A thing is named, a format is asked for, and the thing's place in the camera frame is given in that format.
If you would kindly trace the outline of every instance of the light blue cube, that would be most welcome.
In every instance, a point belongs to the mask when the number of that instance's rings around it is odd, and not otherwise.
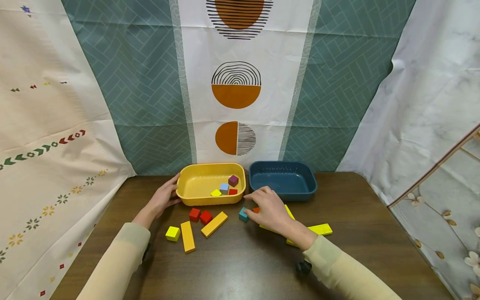
[[[246,213],[243,212],[244,209],[246,209],[246,207],[241,208],[239,212],[239,219],[246,223],[248,221],[248,216]]]
[[[223,195],[228,195],[228,183],[220,184],[220,191]]]

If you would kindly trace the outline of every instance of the half circle print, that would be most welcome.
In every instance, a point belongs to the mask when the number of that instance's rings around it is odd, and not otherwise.
[[[244,61],[221,64],[212,77],[212,92],[228,108],[245,108],[255,102],[260,94],[260,72]]]
[[[265,27],[271,0],[207,0],[208,17],[228,39],[249,40]]]
[[[215,142],[223,152],[242,156],[255,147],[257,138],[250,127],[233,121],[220,125],[215,134]]]

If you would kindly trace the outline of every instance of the herringbone pattern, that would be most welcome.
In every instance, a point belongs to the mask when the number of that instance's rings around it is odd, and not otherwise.
[[[168,0],[62,0],[141,175],[192,162]]]
[[[335,171],[415,0],[323,0],[284,160]]]

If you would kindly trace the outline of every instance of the beige sleeve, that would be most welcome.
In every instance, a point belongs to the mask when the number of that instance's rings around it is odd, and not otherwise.
[[[401,300],[374,273],[323,236],[303,255],[318,280],[348,300]]]
[[[77,300],[122,300],[130,277],[142,263],[150,232],[125,223],[93,270]]]

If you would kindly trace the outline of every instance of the hand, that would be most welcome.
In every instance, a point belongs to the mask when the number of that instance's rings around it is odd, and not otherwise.
[[[160,217],[165,208],[179,203],[181,200],[178,199],[177,193],[175,192],[177,189],[177,179],[179,177],[180,173],[159,187],[147,205],[145,205],[135,219],[133,219],[132,223],[137,223],[149,229],[153,220]]]
[[[259,213],[244,209],[248,218],[254,222],[270,228],[294,242],[302,251],[309,249],[318,237],[302,223],[292,219],[275,191],[264,186],[244,197],[255,201],[260,207]]]
[[[179,177],[180,173],[165,182],[164,185],[157,189],[147,205],[145,205],[144,209],[151,211],[155,219],[162,215],[165,208],[181,202],[176,193],[177,180]]]
[[[258,214],[250,209],[243,210],[248,218],[255,223],[268,227],[281,235],[285,235],[285,229],[290,227],[294,221],[285,209],[282,199],[271,190],[268,186],[264,186],[249,195],[245,195],[245,199],[255,201],[260,207]]]

